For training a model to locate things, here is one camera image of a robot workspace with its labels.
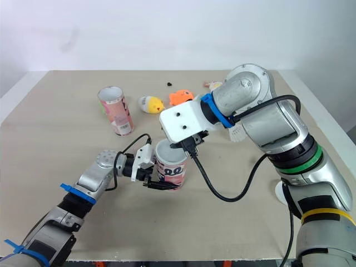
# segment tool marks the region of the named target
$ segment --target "orange object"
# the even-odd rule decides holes
[[[175,93],[169,94],[170,105],[176,106],[182,104],[188,100],[193,100],[193,93],[189,90],[179,90]]]
[[[233,262],[231,260],[224,260],[222,267],[231,267]]]
[[[95,262],[95,267],[105,267],[106,264],[103,261],[96,261]]]

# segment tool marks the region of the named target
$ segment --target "black cable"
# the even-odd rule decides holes
[[[143,138],[144,136],[147,136],[147,141],[146,141],[146,144],[150,144],[152,143],[152,139],[151,139],[151,136],[149,134],[143,134],[143,135],[140,135],[138,138],[136,138],[135,140],[133,140],[122,152],[119,151],[116,156],[115,156],[115,159],[113,161],[113,187],[112,188],[107,188],[105,189],[105,191],[112,191],[112,190],[115,190],[117,188],[117,168],[116,168],[116,164],[117,164],[117,160],[118,160],[118,157],[120,154],[123,154],[125,153],[127,150],[129,150],[129,148],[134,144],[136,143],[139,139]]]
[[[290,238],[289,238],[289,244],[287,251],[283,257],[282,262],[280,263],[279,267],[283,267],[285,262],[288,259],[290,250],[291,250],[291,245],[293,244],[293,238],[294,238],[294,221],[293,221],[293,213],[289,210],[289,220],[290,220]]]
[[[251,182],[252,182],[252,179],[256,173],[256,170],[257,168],[260,166],[261,162],[267,157],[267,154],[263,154],[262,157],[260,157],[260,159],[258,159],[258,161],[255,163],[255,166],[252,168],[252,171],[250,173],[250,176],[247,180],[247,183],[245,185],[245,188],[242,190],[241,194],[238,195],[237,197],[234,197],[234,198],[228,198],[228,197],[224,197],[222,195],[220,195],[216,190],[215,188],[213,187],[213,185],[211,184],[203,166],[201,165],[200,161],[198,160],[197,156],[192,156],[193,160],[195,161],[196,165],[198,166],[198,169],[200,170],[207,186],[209,187],[210,191],[216,196],[218,197],[219,199],[221,200],[224,200],[226,202],[236,202],[240,199],[242,199],[244,197],[244,195],[246,195],[250,185],[251,185]]]
[[[251,113],[253,113],[253,112],[257,111],[257,110],[260,110],[261,108],[264,108],[266,106],[269,106],[269,105],[271,105],[273,103],[277,103],[277,102],[282,101],[282,100],[292,100],[295,103],[296,112],[298,113],[298,115],[300,115],[301,104],[300,104],[299,98],[297,98],[296,96],[293,96],[293,95],[284,95],[284,96],[277,96],[275,98],[267,100],[266,102],[258,104],[257,106],[252,107],[249,110],[246,110],[243,113],[232,117],[232,120],[233,120],[234,123],[239,122],[243,117],[245,117],[245,116],[247,116],[247,115],[249,115],[249,114],[251,114]]]

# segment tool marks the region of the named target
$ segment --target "paper cup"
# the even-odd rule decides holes
[[[117,135],[132,133],[134,124],[122,89],[117,86],[105,87],[99,91],[98,98],[115,133]]]
[[[168,139],[161,140],[155,150],[160,181],[171,182],[180,188],[184,183],[187,156],[183,149],[172,149]]]

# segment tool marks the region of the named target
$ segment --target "orange toy fish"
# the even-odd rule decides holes
[[[193,93],[189,90],[179,90],[175,93],[169,94],[170,105],[176,106],[188,100],[193,100]]]

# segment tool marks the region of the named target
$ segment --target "green band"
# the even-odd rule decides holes
[[[318,145],[317,151],[315,152],[314,156],[308,160],[306,163],[303,163],[302,165],[299,165],[297,167],[294,168],[290,168],[290,169],[279,169],[280,172],[283,172],[284,174],[294,174],[297,172],[301,172],[304,171],[310,167],[312,167],[316,162],[318,162],[318,160],[320,159],[320,157],[323,154],[323,149],[321,146]]]

